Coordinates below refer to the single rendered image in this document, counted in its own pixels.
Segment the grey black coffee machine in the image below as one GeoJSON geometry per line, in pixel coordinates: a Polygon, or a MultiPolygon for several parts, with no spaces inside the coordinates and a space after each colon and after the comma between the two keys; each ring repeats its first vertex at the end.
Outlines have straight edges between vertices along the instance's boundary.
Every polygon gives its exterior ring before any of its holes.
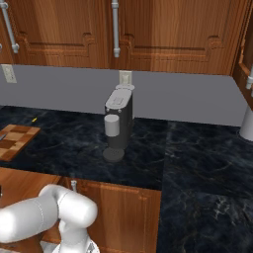
{"type": "Polygon", "coordinates": [[[103,156],[109,162],[119,162],[125,156],[133,126],[133,90],[131,84],[117,85],[105,103],[104,124],[108,147],[103,151],[103,156]]]}

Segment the wooden side cupboard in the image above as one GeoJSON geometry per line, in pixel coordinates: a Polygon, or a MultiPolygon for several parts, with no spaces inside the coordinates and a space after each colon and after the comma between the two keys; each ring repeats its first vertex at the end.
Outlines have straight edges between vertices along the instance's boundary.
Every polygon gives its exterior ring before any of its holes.
{"type": "Polygon", "coordinates": [[[232,78],[253,111],[253,83],[247,89],[247,79],[253,66],[253,0],[249,1],[246,20],[243,25],[241,41],[233,67],[232,78]]]}

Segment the wooden cupboard door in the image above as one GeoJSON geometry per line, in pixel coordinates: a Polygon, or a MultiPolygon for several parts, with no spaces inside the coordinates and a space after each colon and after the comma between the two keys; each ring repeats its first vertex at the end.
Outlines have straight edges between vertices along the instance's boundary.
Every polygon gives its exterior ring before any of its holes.
{"type": "Polygon", "coordinates": [[[227,75],[251,0],[119,0],[117,69],[227,75]]]}
{"type": "Polygon", "coordinates": [[[0,9],[0,63],[105,69],[107,0],[5,0],[19,52],[0,9]]]}
{"type": "Polygon", "coordinates": [[[156,253],[160,191],[81,179],[76,188],[98,206],[88,232],[101,253],[156,253]]]}

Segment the wooden drawer front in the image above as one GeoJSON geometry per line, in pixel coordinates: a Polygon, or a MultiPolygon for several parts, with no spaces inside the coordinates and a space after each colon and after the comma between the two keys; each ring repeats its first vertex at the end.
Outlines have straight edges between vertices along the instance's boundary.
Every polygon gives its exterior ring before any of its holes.
{"type": "MultiPolygon", "coordinates": [[[[47,184],[57,184],[60,176],[0,167],[0,209],[19,201],[35,198],[47,184]]],[[[0,253],[42,253],[42,235],[3,244],[0,253]]]]}

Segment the checkered wooden cutting board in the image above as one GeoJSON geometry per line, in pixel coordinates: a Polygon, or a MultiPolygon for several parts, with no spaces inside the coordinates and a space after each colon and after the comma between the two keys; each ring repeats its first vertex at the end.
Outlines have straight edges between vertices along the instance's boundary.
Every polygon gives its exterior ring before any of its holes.
{"type": "Polygon", "coordinates": [[[40,132],[39,127],[7,125],[0,130],[0,161],[11,161],[40,132]]]}

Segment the white cylinder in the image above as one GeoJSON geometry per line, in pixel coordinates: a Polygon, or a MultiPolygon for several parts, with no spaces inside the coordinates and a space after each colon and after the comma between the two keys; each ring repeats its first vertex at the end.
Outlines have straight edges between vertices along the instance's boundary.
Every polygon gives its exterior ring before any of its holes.
{"type": "Polygon", "coordinates": [[[246,109],[239,134],[241,137],[253,141],[253,111],[250,107],[246,109]]]}

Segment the white wall outlet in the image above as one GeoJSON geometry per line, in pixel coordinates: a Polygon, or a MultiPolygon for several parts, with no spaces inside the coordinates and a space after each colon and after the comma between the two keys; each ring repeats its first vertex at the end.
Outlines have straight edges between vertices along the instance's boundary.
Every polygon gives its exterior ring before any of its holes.
{"type": "Polygon", "coordinates": [[[17,79],[11,64],[2,64],[2,69],[8,83],[16,83],[17,79]]]}
{"type": "Polygon", "coordinates": [[[127,70],[120,70],[120,84],[130,85],[132,83],[132,72],[127,70]]]}

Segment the wooden upper cupboard door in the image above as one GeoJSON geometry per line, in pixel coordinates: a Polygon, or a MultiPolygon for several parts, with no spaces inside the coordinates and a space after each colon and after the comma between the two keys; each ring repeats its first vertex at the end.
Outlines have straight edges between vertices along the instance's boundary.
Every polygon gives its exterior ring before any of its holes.
{"type": "Polygon", "coordinates": [[[117,69],[227,75],[251,0],[119,0],[117,69]]]}
{"type": "Polygon", "coordinates": [[[5,0],[19,52],[0,9],[0,63],[105,69],[107,0],[5,0]]]}

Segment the wooden lower cupboard door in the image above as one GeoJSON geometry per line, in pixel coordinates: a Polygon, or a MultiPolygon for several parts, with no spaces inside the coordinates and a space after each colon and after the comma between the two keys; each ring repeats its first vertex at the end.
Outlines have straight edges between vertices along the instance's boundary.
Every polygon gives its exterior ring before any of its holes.
{"type": "Polygon", "coordinates": [[[76,188],[98,206],[88,232],[101,253],[156,253],[160,191],[81,179],[76,188]]]}

